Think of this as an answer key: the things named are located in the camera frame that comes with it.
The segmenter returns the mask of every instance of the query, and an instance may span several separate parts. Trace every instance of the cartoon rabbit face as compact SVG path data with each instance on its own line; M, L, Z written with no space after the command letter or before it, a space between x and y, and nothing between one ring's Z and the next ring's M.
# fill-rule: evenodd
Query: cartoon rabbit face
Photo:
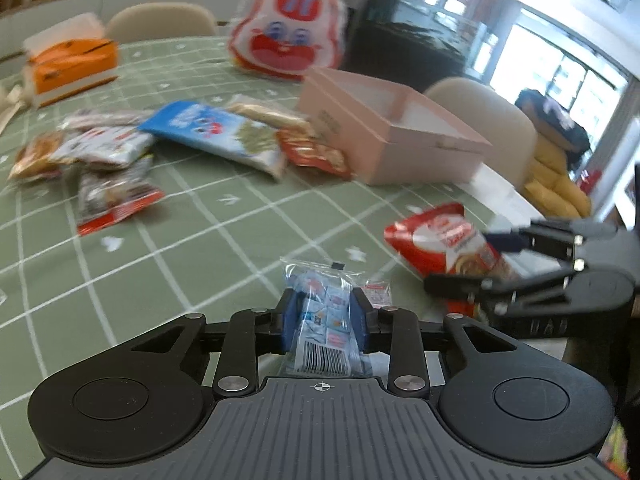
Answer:
M230 49L246 66L299 78L312 65L339 64L344 22L340 0L255 0Z

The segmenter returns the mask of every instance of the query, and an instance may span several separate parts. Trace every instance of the chair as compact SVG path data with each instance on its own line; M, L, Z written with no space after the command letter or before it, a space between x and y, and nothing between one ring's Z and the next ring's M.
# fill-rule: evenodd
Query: chair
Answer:
M424 94L492 143L494 152L485 163L516 189L523 186L538 133L521 110L488 86L462 77L443 79Z
M183 3L140 4L121 10L107 24L119 43L187 36L217 36L218 23L204 7Z

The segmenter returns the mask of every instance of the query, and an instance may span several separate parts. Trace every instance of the silver screw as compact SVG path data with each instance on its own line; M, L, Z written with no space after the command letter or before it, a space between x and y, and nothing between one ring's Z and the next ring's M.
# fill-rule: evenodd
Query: silver screw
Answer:
M218 387L226 392L241 392L247 386L249 381L239 375L229 375L218 381Z
M394 381L394 384L406 392L416 392L423 389L427 383L416 375L402 375Z
M496 303L494 306L494 314L496 316L504 316L507 313L508 308L509 308L509 305L507 305L504 301L501 301L500 303Z

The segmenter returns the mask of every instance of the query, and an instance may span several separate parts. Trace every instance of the fish tank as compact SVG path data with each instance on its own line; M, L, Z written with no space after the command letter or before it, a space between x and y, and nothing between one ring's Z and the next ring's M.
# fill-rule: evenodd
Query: fish tank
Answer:
M342 70L423 92L470 68L495 44L507 0L366 0L350 25Z

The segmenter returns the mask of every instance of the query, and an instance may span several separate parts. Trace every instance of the tissue box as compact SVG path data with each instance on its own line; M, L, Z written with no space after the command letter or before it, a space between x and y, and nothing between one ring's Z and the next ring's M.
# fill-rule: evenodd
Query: tissue box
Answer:
M468 182L492 150L412 88L350 72L309 70L298 109L370 185Z
M43 107L116 79L118 47L92 14L81 14L24 41L24 91Z

